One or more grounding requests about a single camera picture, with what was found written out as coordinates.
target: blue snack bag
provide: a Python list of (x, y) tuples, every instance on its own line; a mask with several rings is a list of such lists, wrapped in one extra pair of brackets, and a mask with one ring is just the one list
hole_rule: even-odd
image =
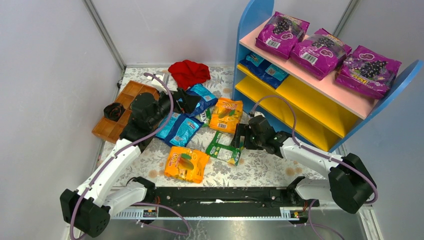
[(208, 109), (211, 106), (214, 106), (218, 102), (218, 98), (200, 83), (192, 86), (190, 89), (188, 89), (185, 92), (192, 96), (201, 97), (194, 111), (192, 113), (186, 113), (186, 115), (189, 117), (194, 117), (196, 115), (203, 113), (206, 109)]
[(156, 137), (170, 147), (185, 147), (202, 125), (203, 123), (194, 117), (174, 112), (168, 124), (156, 133)]
[(245, 59), (240, 61), (240, 64), (274, 89), (278, 88), (283, 80), (289, 76), (287, 72), (254, 52), (249, 53)]

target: gray wall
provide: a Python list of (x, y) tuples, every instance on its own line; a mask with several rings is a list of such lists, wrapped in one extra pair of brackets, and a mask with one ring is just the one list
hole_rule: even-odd
[(61, 239), (120, 70), (81, 0), (0, 2), (1, 239)]
[[(184, 59), (234, 64), (237, 27), (249, 0), (94, 0), (128, 65)], [(274, 10), (333, 31), (349, 0), (275, 0)]]
[[(424, 1), (362, 0), (340, 36), (403, 62), (424, 60)], [(380, 193), (375, 213), (385, 240), (423, 239), (424, 70), (377, 117), (346, 141)]]

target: barcode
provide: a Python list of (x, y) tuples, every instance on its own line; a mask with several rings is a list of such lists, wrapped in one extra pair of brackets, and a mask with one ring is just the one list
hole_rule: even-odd
[(266, 40), (266, 44), (272, 48), (278, 48), (280, 46), (280, 43), (277, 41), (273, 41), (271, 40), (271, 38), (268, 38), (268, 40)]
[(225, 123), (218, 123), (218, 128), (227, 129), (227, 125)]
[(311, 54), (309, 54), (309, 53), (307, 53), (307, 52), (305, 52), (305, 53), (302, 55), (302, 58), (303, 58), (303, 59), (305, 59), (306, 61), (310, 62), (310, 64), (312, 64), (312, 65), (314, 65), (314, 64), (315, 64), (315, 62), (318, 60), (318, 58), (317, 58), (317, 57), (312, 56)]

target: orange snack bag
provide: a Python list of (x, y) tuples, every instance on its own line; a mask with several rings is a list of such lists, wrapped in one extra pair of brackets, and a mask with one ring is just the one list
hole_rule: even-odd
[(243, 102), (220, 98), (215, 105), (209, 127), (221, 132), (234, 134), (243, 115)]
[(173, 146), (166, 161), (164, 174), (191, 183), (201, 183), (209, 155), (199, 150)]

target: wooden tray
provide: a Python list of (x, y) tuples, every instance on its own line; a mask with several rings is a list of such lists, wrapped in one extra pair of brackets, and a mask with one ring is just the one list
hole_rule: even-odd
[(154, 87), (147, 86), (136, 81), (129, 81), (115, 100), (115, 103), (120, 103), (123, 105), (125, 112), (122, 114), (118, 121), (112, 121), (102, 117), (91, 132), (97, 137), (115, 144), (119, 139), (123, 129), (127, 125), (128, 119), (130, 119), (132, 112), (130, 109), (130, 104), (133, 102), (137, 95), (142, 93), (151, 93), (153, 94), (154, 99), (159, 99), (159, 93)]

